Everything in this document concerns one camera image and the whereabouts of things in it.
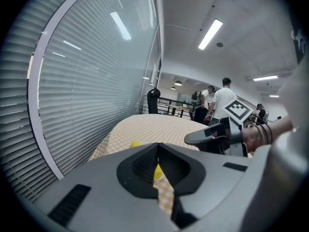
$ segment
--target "wooden table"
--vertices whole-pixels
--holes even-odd
[[[182,107],[182,106],[176,106],[176,105],[167,105],[169,108],[172,107],[173,110],[172,110],[172,115],[175,115],[175,112],[176,110],[180,110],[181,113],[180,113],[180,118],[183,116],[183,112],[184,111],[187,111],[187,112],[191,112],[192,109],[190,108],[186,108],[186,107]]]
[[[142,144],[167,143],[192,150],[195,146],[184,142],[186,134],[202,130],[207,126],[191,120],[159,114],[133,115],[118,123],[108,136],[99,144],[89,160],[128,149],[132,141]],[[174,200],[174,189],[165,176],[154,182],[159,191],[159,206],[167,214],[171,214]]]

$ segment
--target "black and white square marker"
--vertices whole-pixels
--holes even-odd
[[[239,100],[233,100],[223,108],[238,124],[242,124],[252,114],[253,109]]]

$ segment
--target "white t-shirt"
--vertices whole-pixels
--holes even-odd
[[[228,117],[228,114],[223,110],[223,107],[236,98],[236,94],[227,87],[218,90],[214,94],[212,100],[212,102],[216,103],[216,111],[214,112],[214,115],[212,117],[216,119]]]
[[[208,97],[208,95],[209,95],[209,92],[208,92],[208,90],[206,89],[206,90],[203,90],[203,91],[202,91],[202,94],[205,96],[204,104],[205,104],[206,109],[208,109],[207,97]]]

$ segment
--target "man in white shirt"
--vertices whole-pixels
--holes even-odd
[[[207,112],[207,115],[205,117],[206,120],[210,120],[211,118],[211,112],[214,109],[214,106],[216,106],[216,110],[212,116],[212,119],[209,123],[209,126],[215,125],[219,123],[220,119],[224,117],[228,117],[228,114],[223,110],[224,106],[227,105],[230,101],[237,98],[236,94],[230,90],[231,87],[231,79],[224,78],[222,80],[223,88],[218,90],[212,100],[212,103],[209,107],[209,110]]]
[[[197,123],[204,124],[204,117],[207,115],[208,112],[208,103],[207,97],[209,94],[215,91],[214,86],[210,85],[206,90],[201,92],[201,105],[196,108],[194,121]]]

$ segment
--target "checkered tablecloth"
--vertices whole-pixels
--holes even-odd
[[[143,114],[133,115],[118,123],[108,136],[99,144],[89,160],[128,149],[132,141],[148,143],[168,143],[197,150],[184,142],[186,134],[206,128],[207,126],[184,118]],[[159,206],[171,214],[174,190],[165,176],[154,182],[159,191]]]

